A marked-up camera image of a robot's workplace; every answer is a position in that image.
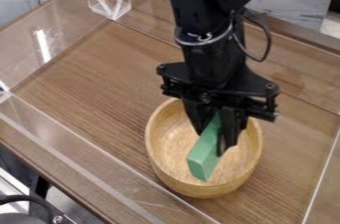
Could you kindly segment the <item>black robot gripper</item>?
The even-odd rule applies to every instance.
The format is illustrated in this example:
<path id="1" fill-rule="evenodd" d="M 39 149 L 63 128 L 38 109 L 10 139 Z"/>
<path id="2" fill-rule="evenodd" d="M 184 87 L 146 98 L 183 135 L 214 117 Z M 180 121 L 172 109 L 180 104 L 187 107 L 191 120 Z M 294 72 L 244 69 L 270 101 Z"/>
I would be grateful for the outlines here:
<path id="1" fill-rule="evenodd" d="M 183 102 L 184 111 L 198 134 L 218 113 L 218 155 L 238 145 L 250 117 L 275 121 L 279 86 L 247 66 L 247 55 L 239 40 L 223 37 L 200 41 L 175 38 L 183 61 L 160 64 L 163 93 Z"/>

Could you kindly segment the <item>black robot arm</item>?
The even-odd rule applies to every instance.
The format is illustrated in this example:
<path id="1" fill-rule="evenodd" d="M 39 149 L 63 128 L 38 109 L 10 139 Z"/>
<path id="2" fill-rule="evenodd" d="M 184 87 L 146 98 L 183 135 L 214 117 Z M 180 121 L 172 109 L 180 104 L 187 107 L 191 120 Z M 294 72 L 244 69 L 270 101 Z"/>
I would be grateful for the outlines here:
<path id="1" fill-rule="evenodd" d="M 244 23 L 271 34 L 266 20 L 247 8 L 250 1 L 170 0 L 183 60 L 159 65 L 162 89 L 182 100 L 195 131 L 214 130 L 218 154 L 238 145 L 252 117 L 275 120 L 280 87 L 247 66 L 267 57 L 247 51 Z"/>

